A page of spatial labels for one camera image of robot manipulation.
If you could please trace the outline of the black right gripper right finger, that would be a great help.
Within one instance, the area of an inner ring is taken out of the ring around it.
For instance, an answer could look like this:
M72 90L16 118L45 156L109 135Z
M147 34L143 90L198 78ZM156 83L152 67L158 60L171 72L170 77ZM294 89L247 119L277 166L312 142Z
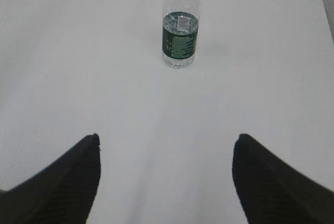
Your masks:
M248 223L333 223L333 191L251 135L240 134L235 142L232 178Z

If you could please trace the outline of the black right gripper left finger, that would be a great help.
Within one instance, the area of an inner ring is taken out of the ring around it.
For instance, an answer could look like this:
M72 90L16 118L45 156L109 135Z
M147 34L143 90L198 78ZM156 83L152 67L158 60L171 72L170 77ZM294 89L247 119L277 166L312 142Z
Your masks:
M1 191L1 223L86 223L100 177L100 139L87 135L36 175Z

